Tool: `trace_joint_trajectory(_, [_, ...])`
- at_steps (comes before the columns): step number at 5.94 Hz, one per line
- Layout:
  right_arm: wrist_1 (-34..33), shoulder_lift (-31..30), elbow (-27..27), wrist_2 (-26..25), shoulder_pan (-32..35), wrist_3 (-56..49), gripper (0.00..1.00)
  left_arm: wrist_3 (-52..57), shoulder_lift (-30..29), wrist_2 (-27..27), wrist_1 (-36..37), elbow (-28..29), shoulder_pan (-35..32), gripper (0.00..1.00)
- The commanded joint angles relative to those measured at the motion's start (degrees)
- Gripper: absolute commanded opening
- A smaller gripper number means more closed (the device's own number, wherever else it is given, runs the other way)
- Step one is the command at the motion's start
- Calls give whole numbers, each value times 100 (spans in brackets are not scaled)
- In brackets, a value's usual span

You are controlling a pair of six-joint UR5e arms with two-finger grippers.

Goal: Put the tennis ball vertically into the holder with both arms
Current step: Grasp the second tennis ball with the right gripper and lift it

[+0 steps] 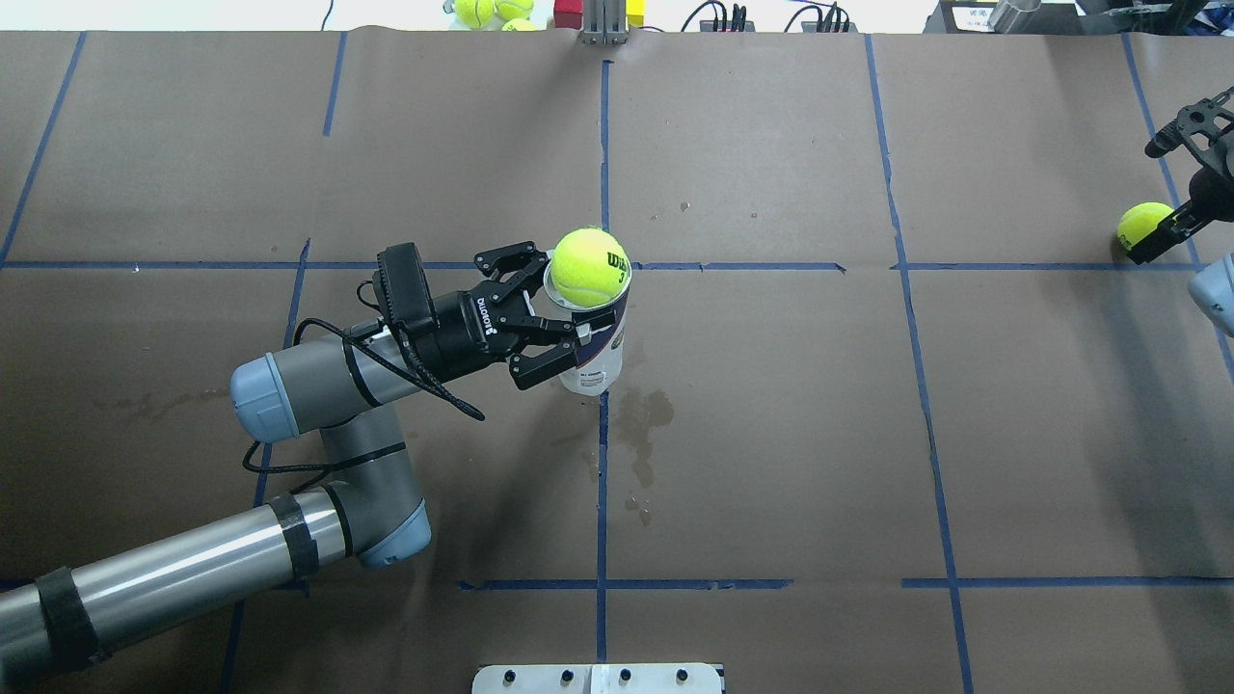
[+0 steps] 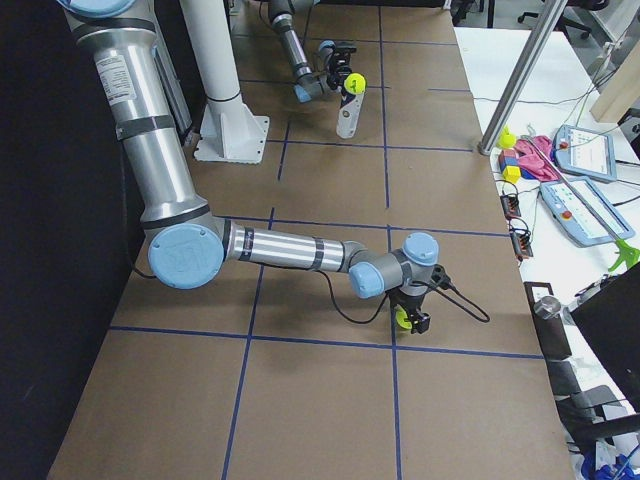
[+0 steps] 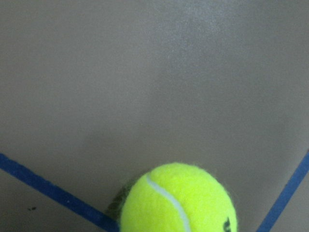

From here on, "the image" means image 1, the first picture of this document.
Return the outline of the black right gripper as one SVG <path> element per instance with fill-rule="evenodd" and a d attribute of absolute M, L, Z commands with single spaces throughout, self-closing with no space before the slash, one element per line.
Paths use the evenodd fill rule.
<path fill-rule="evenodd" d="M 1156 224 L 1138 240 L 1128 240 L 1128 258 L 1137 265 L 1156 261 L 1172 247 L 1190 241 L 1204 224 L 1233 224 L 1233 186 L 1225 177 L 1217 175 L 1215 170 L 1197 170 L 1187 190 L 1190 203 L 1167 214 L 1149 210 L 1137 217 Z"/>

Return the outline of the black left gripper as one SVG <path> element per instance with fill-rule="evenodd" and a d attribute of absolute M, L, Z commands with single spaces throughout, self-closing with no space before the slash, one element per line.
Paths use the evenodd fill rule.
<path fill-rule="evenodd" d="M 578 322 L 520 322 L 536 312 L 544 286 L 547 251 L 524 241 L 474 256 L 485 278 L 474 293 L 455 291 L 410 299 L 410 351 L 437 382 L 480 372 L 508 361 L 515 387 L 528 390 L 582 366 Z"/>

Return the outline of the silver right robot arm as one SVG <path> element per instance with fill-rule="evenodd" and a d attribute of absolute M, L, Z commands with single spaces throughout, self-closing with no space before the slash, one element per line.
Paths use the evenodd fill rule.
<path fill-rule="evenodd" d="M 1116 240 L 1137 265 L 1153 262 L 1172 247 L 1185 243 L 1209 224 L 1230 224 L 1233 219 L 1232 183 L 1212 170 L 1191 177 L 1190 200 L 1177 209 L 1164 203 L 1138 203 L 1116 225 Z M 1187 285 L 1199 311 L 1220 328 L 1233 333 L 1232 254 L 1199 270 Z"/>

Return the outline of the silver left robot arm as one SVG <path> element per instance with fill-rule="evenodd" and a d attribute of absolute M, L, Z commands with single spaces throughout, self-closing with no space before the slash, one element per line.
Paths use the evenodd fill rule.
<path fill-rule="evenodd" d="M 362 322 L 366 269 L 2 270 L 2 585 L 79 571 L 251 510 L 301 482 L 243 469 L 228 382 L 296 321 Z M 595 596 L 485 590 L 596 572 L 600 404 L 494 367 L 399 404 L 427 550 L 308 578 L 56 672 L 31 693 L 450 693 L 482 664 L 592 659 Z"/>

